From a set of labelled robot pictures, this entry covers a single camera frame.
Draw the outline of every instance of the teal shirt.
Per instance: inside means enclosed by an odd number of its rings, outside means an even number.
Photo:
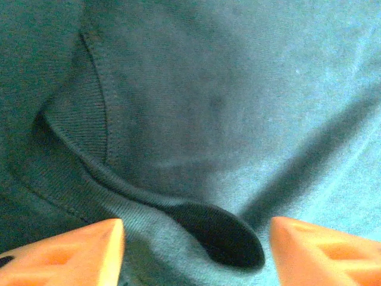
[[[280,285],[288,216],[381,240],[378,1],[0,1],[0,253],[119,217],[119,285]]]

